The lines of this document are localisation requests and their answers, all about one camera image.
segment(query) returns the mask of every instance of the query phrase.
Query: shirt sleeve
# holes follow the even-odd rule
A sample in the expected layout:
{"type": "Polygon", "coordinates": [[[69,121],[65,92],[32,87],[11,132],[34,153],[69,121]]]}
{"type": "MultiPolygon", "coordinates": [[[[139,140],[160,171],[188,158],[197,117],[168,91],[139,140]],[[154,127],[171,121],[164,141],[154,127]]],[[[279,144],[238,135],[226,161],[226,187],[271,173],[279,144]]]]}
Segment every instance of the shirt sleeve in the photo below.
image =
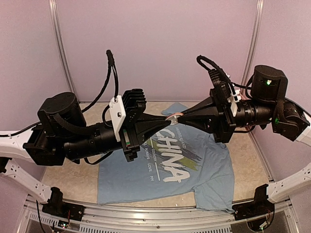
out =
{"type": "Polygon", "coordinates": [[[193,189],[197,209],[233,212],[234,175],[218,176],[193,189]]]}

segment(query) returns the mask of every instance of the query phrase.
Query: metal frame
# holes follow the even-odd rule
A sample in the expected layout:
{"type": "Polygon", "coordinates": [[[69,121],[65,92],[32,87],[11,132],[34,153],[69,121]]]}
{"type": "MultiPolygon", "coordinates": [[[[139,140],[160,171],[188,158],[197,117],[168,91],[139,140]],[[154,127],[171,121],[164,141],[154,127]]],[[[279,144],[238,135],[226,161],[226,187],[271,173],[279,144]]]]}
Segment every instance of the metal frame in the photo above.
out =
{"type": "Polygon", "coordinates": [[[70,70],[69,70],[69,66],[68,66],[68,62],[66,58],[66,53],[65,53],[65,49],[63,45],[62,34],[61,34],[59,19],[58,19],[56,0],[49,0],[49,3],[50,3],[50,12],[51,12],[51,17],[52,17],[53,29],[54,29],[54,33],[56,37],[56,42],[57,42],[57,48],[58,48],[59,56],[60,56],[62,66],[64,69],[66,82],[67,82],[69,90],[73,92],[77,96],[77,99],[78,99],[78,95],[77,95],[76,89],[72,81],[72,77],[70,74],[70,70]]]}
{"type": "MultiPolygon", "coordinates": [[[[99,206],[93,203],[69,201],[82,204],[86,207],[81,222],[70,221],[76,227],[73,232],[123,232],[123,233],[146,233],[146,232],[231,232],[231,225],[246,222],[246,219],[235,221],[234,215],[221,211],[202,211],[195,207],[186,208],[133,208],[105,205],[99,206]]],[[[276,212],[284,211],[292,233],[299,233],[296,215],[290,200],[276,204],[276,212]]],[[[65,220],[40,212],[41,221],[52,225],[53,221],[65,220]]],[[[18,233],[24,233],[29,220],[38,221],[35,200],[28,196],[22,213],[22,222],[18,233]]]]}
{"type": "Polygon", "coordinates": [[[254,27],[253,27],[253,33],[251,37],[251,43],[250,47],[248,50],[248,56],[243,72],[243,77],[242,77],[242,85],[246,85],[247,79],[249,76],[249,72],[253,63],[255,51],[256,51],[256,45],[257,45],[257,40],[259,36],[259,30],[260,30],[260,24],[261,24],[261,18],[262,18],[262,11],[263,11],[263,3],[264,0],[257,0],[257,9],[256,9],[256,14],[255,14],[255,21],[254,21],[254,27]]]}
{"type": "Polygon", "coordinates": [[[270,167],[269,167],[269,165],[268,165],[268,161],[267,161],[266,158],[263,156],[262,149],[261,149],[261,147],[260,147],[260,145],[259,145],[257,139],[256,139],[255,136],[254,136],[254,132],[250,132],[248,135],[249,135],[249,137],[251,138],[251,141],[252,141],[252,143],[253,143],[253,145],[254,145],[254,147],[255,147],[255,150],[256,150],[256,152],[257,152],[257,154],[258,154],[258,157],[259,157],[259,159],[260,159],[260,161],[261,161],[261,164],[262,164],[262,166],[263,166],[263,169],[264,169],[264,171],[266,172],[266,175],[267,175],[267,177],[268,177],[269,182],[274,182],[274,179],[273,179],[272,173],[271,173],[271,169],[270,169],[270,167]]]}

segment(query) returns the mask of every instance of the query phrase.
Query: cable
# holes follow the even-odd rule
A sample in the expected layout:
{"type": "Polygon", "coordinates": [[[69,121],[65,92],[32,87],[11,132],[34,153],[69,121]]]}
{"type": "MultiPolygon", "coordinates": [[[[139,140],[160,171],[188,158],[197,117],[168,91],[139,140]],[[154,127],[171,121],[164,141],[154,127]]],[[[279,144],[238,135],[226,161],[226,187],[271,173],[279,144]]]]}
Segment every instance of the cable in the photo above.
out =
{"type": "Polygon", "coordinates": [[[249,98],[249,99],[252,99],[252,97],[249,95],[248,93],[248,87],[249,85],[253,82],[253,77],[254,75],[247,81],[247,84],[246,84],[246,89],[245,89],[245,95],[249,98]]]}
{"type": "Polygon", "coordinates": [[[82,112],[86,112],[87,110],[89,110],[92,106],[94,106],[94,104],[96,104],[96,102],[100,99],[100,97],[103,95],[104,91],[106,90],[108,83],[109,83],[109,79],[110,79],[110,75],[111,75],[111,70],[113,70],[113,76],[115,79],[115,95],[114,97],[116,98],[119,92],[119,80],[118,80],[118,73],[117,73],[117,68],[115,65],[115,60],[113,58],[113,54],[111,52],[111,50],[107,50],[106,51],[106,55],[108,58],[108,72],[107,72],[107,77],[106,80],[104,82],[104,86],[102,87],[100,93],[98,94],[98,96],[92,101],[92,103],[90,103],[87,107],[85,107],[82,112]]]}
{"type": "Polygon", "coordinates": [[[113,70],[113,76],[115,78],[115,96],[114,97],[116,98],[119,93],[119,78],[118,78],[116,65],[112,66],[112,70],[113,70]]]}
{"type": "Polygon", "coordinates": [[[30,125],[30,126],[27,126],[25,129],[17,131],[16,133],[13,133],[13,134],[1,134],[0,137],[13,137],[13,136],[16,136],[16,135],[18,135],[20,133],[25,132],[26,130],[29,130],[30,128],[32,128],[32,127],[34,127],[34,126],[36,126],[38,124],[40,124],[40,121],[36,122],[36,123],[34,123],[34,124],[30,125]]]}
{"type": "Polygon", "coordinates": [[[105,119],[105,115],[106,115],[106,112],[108,111],[108,109],[109,109],[109,105],[107,105],[107,106],[105,107],[105,109],[103,110],[103,113],[102,113],[102,120],[103,120],[103,123],[105,124],[105,126],[112,128],[112,125],[109,125],[109,124],[107,123],[106,119],[105,119]]]}
{"type": "Polygon", "coordinates": [[[37,200],[35,200],[35,201],[36,201],[36,203],[37,203],[38,218],[39,218],[39,223],[40,223],[41,229],[42,229],[42,231],[43,231],[44,233],[46,233],[45,230],[44,230],[44,228],[43,228],[43,226],[42,226],[42,223],[41,223],[40,211],[39,211],[39,203],[38,203],[37,200]]]}
{"type": "Polygon", "coordinates": [[[272,222],[274,220],[274,215],[275,215],[275,212],[273,211],[273,215],[272,215],[271,221],[269,221],[270,224],[266,227],[266,229],[271,226],[271,224],[272,224],[272,222]]]}
{"type": "Polygon", "coordinates": [[[235,130],[234,133],[249,133],[249,132],[252,132],[255,127],[256,126],[253,125],[250,130],[246,130],[246,131],[244,131],[244,130],[235,130]]]}
{"type": "Polygon", "coordinates": [[[108,153],[105,154],[102,158],[96,160],[94,163],[90,163],[90,161],[89,161],[87,158],[84,158],[84,161],[85,161],[87,164],[96,165],[96,164],[99,164],[102,160],[108,158],[108,156],[110,156],[111,154],[112,154],[112,151],[108,152],[108,153]]]}
{"type": "Polygon", "coordinates": [[[237,87],[239,87],[239,88],[248,89],[248,90],[252,89],[251,87],[246,87],[246,86],[243,86],[243,85],[240,85],[240,84],[237,84],[237,83],[232,83],[232,84],[237,86],[237,87]]]}
{"type": "Polygon", "coordinates": [[[108,83],[109,83],[109,79],[110,79],[110,74],[111,74],[111,67],[108,67],[108,72],[107,72],[107,77],[104,83],[104,86],[102,87],[100,93],[98,94],[98,96],[93,100],[92,103],[90,103],[87,107],[85,107],[82,112],[86,112],[87,110],[89,110],[91,107],[94,106],[94,104],[96,104],[96,102],[100,99],[100,97],[102,97],[104,91],[106,90],[108,83]]]}
{"type": "MultiPolygon", "coordinates": [[[[230,87],[230,89],[231,89],[231,94],[232,94],[232,95],[235,95],[236,92],[235,92],[234,86],[233,86],[231,80],[229,79],[229,77],[227,76],[227,74],[223,71],[223,69],[221,69],[215,62],[213,62],[212,60],[208,59],[207,57],[204,57],[204,56],[202,56],[202,55],[198,56],[198,57],[196,58],[197,63],[199,63],[199,65],[202,66],[202,67],[203,67],[204,69],[206,69],[207,71],[210,71],[210,68],[208,68],[206,65],[204,65],[204,64],[201,62],[201,60],[203,60],[203,61],[207,62],[208,64],[210,64],[212,67],[214,67],[214,68],[220,73],[220,75],[221,75],[223,78],[225,78],[226,82],[228,83],[228,85],[229,85],[229,87],[230,87]]],[[[236,102],[239,101],[239,100],[238,100],[238,97],[237,97],[236,95],[233,96],[233,98],[234,98],[234,100],[235,100],[236,102]]]]}

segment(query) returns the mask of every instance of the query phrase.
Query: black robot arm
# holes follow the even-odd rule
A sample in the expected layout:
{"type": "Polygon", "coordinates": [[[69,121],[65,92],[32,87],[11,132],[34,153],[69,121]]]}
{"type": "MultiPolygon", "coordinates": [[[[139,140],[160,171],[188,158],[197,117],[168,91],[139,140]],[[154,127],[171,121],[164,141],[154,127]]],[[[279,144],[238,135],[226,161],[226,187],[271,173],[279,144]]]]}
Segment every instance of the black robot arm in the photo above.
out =
{"type": "MultiPolygon", "coordinates": [[[[236,128],[260,125],[264,129],[269,123],[275,133],[294,141],[310,125],[303,109],[285,98],[287,78],[281,70],[256,66],[244,87],[250,99],[242,100],[234,83],[213,61],[204,56],[198,56],[197,61],[208,71],[214,88],[210,97],[175,115],[176,122],[212,133],[216,142],[223,143],[229,142],[236,128]]],[[[120,141],[110,121],[86,126],[76,96],[67,92],[45,100],[38,111],[41,124],[33,128],[23,147],[36,164],[45,166],[60,166],[65,157],[79,163],[82,158],[118,149],[123,149],[128,162],[133,161],[140,145],[170,125],[172,118],[144,113],[146,99],[141,89],[125,91],[122,102],[126,118],[119,131],[120,141]]]]}

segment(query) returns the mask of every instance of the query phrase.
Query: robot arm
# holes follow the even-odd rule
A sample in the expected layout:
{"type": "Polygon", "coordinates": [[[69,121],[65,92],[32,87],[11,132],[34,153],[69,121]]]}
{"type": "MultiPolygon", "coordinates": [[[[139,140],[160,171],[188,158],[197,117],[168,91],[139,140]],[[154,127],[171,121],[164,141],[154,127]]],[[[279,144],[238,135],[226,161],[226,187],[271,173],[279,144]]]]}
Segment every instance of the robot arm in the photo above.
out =
{"type": "MultiPolygon", "coordinates": [[[[18,165],[7,158],[31,159],[43,166],[61,166],[65,157],[80,163],[82,158],[122,149],[126,160],[130,162],[137,158],[141,144],[172,123],[182,123],[212,133],[215,142],[223,143],[229,142],[238,127],[253,128],[259,125],[264,129],[271,123],[274,133],[311,146],[311,118],[305,116],[299,105],[285,98],[287,78],[281,70],[256,66],[254,75],[244,87],[249,100],[242,100],[239,91],[234,89],[234,84],[221,68],[203,56],[199,56],[197,61],[211,77],[214,88],[210,90],[210,97],[172,116],[145,114],[146,99],[141,89],[128,90],[122,97],[113,98],[109,104],[112,120],[106,121],[103,114],[104,122],[91,126],[86,126],[73,93],[61,93],[46,99],[38,111],[40,124],[19,135],[0,140],[0,174],[11,179],[16,175],[14,172],[17,170],[12,171],[11,168],[18,165]],[[212,65],[213,69],[204,65],[202,60],[212,65]]],[[[254,206],[258,207],[258,203],[273,205],[293,190],[307,185],[311,181],[310,169],[311,164],[280,182],[257,188],[253,203],[242,209],[241,206],[233,206],[236,209],[236,219],[252,217],[249,215],[252,211],[260,214],[260,211],[254,211],[254,206]]],[[[25,179],[20,177],[14,180],[26,186],[25,179]]],[[[30,193],[39,201],[47,202],[44,207],[46,213],[66,215],[72,206],[62,201],[59,189],[44,187],[44,190],[51,190],[51,193],[40,198],[42,193],[37,193],[34,189],[43,184],[28,180],[31,185],[26,187],[31,189],[30,193]]],[[[77,212],[76,210],[82,214],[77,214],[75,219],[81,220],[83,206],[74,206],[70,212],[77,212]]]]}

